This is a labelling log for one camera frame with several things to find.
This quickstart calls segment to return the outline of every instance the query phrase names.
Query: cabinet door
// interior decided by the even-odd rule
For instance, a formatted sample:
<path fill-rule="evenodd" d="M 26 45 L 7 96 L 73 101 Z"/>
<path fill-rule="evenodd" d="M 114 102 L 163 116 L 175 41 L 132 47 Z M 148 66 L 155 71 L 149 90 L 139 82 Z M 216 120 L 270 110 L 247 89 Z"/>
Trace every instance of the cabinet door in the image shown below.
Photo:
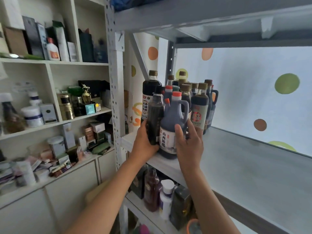
<path fill-rule="evenodd" d="M 61 232 L 65 232 L 85 208 L 85 195 L 98 185 L 92 161 L 45 187 Z"/>
<path fill-rule="evenodd" d="M 110 151 L 99 157 L 99 171 L 101 182 L 111 178 L 116 172 L 116 152 Z"/>
<path fill-rule="evenodd" d="M 1 209 L 0 233 L 58 233 L 43 190 L 37 190 Z"/>

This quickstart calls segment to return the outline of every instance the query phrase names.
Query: white wall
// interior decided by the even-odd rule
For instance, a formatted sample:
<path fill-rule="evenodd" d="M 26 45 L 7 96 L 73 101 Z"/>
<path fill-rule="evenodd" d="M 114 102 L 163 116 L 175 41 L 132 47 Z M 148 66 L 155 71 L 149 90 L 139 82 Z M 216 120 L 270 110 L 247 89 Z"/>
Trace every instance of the white wall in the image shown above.
<path fill-rule="evenodd" d="M 188 71 L 190 82 L 213 79 L 220 96 L 212 126 L 264 142 L 278 141 L 299 153 L 312 156 L 312 55 L 311 47 L 220 48 L 209 60 L 202 49 L 179 49 L 175 72 Z M 292 73 L 300 80 L 297 90 L 280 94 L 276 80 Z M 280 85 L 284 90 L 291 81 Z M 254 122 L 263 119 L 259 131 Z"/>

